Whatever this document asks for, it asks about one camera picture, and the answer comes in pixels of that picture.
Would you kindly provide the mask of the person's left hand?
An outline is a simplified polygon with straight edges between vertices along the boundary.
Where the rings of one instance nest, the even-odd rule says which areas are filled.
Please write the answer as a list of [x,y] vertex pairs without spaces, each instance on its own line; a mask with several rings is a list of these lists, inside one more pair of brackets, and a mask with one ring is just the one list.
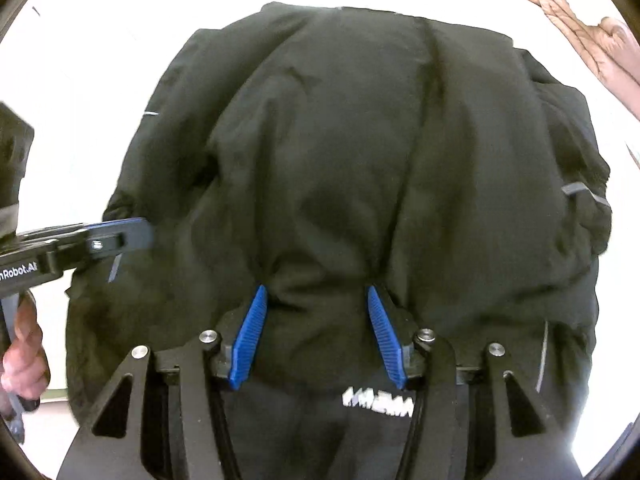
[[9,394],[27,401],[39,400],[50,384],[51,372],[43,333],[38,323],[37,307],[31,292],[21,294],[13,318],[13,335],[9,349],[1,361],[1,415],[10,417]]

